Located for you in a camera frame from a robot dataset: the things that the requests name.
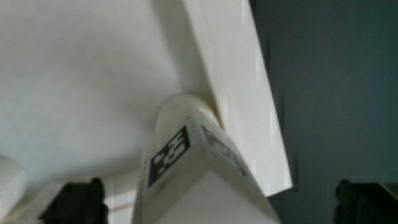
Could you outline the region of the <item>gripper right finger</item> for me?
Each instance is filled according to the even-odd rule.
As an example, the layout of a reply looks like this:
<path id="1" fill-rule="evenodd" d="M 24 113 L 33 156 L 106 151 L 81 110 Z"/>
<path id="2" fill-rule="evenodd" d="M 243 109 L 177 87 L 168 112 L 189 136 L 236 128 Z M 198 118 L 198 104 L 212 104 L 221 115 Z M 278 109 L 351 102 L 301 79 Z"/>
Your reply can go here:
<path id="1" fill-rule="evenodd" d="M 333 224 L 398 224 L 398 183 L 353 183 L 335 187 Z"/>

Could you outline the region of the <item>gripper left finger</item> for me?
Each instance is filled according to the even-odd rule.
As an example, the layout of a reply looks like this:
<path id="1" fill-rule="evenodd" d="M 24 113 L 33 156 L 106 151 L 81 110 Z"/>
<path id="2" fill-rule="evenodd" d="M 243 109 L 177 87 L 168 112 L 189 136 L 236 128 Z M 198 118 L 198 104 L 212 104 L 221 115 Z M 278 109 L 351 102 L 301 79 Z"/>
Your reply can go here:
<path id="1" fill-rule="evenodd" d="M 108 224 L 100 179 L 68 182 L 44 208 L 33 205 L 10 224 Z"/>

